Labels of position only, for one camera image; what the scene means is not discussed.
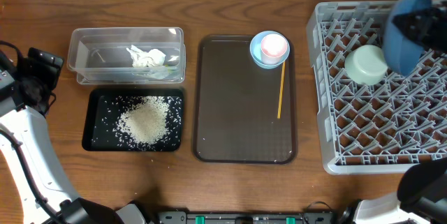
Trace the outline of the dark blue plate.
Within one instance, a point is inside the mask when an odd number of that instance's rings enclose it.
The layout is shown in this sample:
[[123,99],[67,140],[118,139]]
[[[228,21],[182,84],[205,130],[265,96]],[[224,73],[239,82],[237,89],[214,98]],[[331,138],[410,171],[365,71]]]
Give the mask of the dark blue plate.
[[431,6],[432,0],[397,0],[391,8],[383,32],[382,50],[386,63],[393,72],[402,76],[410,75],[424,52],[422,46],[413,43],[401,33],[393,24],[393,18]]

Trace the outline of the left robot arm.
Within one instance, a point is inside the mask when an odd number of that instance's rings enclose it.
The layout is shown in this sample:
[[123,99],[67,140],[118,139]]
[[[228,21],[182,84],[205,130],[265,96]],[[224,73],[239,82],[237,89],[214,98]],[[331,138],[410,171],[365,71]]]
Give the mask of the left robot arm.
[[135,203],[119,210],[86,200],[54,152],[46,115],[64,60],[30,48],[1,54],[1,152],[20,195],[25,223],[149,223]]

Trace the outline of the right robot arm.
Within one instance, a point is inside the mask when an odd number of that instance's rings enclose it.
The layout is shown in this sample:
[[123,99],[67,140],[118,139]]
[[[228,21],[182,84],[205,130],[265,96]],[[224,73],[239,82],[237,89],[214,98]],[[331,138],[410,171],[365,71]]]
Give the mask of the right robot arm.
[[[390,16],[390,23],[412,43],[446,51],[446,9],[424,8]],[[411,167],[397,192],[357,200],[338,223],[445,223],[446,159]]]

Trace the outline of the white pink cup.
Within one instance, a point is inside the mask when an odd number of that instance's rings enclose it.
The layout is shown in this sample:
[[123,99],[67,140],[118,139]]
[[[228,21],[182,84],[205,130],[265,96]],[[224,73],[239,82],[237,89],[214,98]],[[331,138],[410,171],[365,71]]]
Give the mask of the white pink cup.
[[287,40],[280,34],[270,33],[261,41],[261,60],[266,65],[279,63],[288,48]]

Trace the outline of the white napkin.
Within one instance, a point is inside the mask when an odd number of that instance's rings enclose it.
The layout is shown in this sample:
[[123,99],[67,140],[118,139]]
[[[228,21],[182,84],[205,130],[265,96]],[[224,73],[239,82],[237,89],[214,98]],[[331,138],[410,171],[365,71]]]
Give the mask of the white napkin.
[[137,48],[135,45],[132,45],[126,50],[131,55],[131,59],[133,61],[132,66],[134,68],[162,66],[166,57],[166,55],[158,49],[152,49],[145,52]]

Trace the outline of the mint green bowl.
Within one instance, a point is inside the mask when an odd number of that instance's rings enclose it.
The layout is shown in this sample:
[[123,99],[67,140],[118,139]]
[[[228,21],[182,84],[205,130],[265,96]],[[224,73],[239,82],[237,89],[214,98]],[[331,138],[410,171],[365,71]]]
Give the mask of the mint green bowl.
[[388,69],[382,49],[375,45],[363,45],[349,53],[344,67],[351,80],[366,85],[378,84]]

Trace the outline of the pile of white rice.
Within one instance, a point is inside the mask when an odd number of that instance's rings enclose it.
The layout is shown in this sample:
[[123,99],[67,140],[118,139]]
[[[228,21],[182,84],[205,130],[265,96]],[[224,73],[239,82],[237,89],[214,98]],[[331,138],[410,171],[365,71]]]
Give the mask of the pile of white rice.
[[112,151],[174,151],[182,131],[179,96],[101,96],[92,146]]

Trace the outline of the wooden chopstick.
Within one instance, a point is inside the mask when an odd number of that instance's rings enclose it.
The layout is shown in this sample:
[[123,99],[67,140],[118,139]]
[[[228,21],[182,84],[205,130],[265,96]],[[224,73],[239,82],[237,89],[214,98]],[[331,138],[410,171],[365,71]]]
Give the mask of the wooden chopstick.
[[281,81],[280,81],[280,90],[279,90],[279,102],[278,102],[278,109],[277,109],[277,119],[281,118],[282,100],[283,100],[283,93],[284,93],[285,69],[286,69],[286,62],[284,61],[282,63],[282,65],[281,65]]

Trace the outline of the yellow green snack wrapper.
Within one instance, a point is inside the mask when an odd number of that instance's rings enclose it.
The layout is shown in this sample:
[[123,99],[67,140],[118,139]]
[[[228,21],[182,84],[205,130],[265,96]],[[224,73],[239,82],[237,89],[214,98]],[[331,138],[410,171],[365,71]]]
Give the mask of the yellow green snack wrapper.
[[164,80],[171,74],[173,74],[176,70],[176,67],[172,66],[147,66],[144,68],[136,68],[135,75],[149,79]]

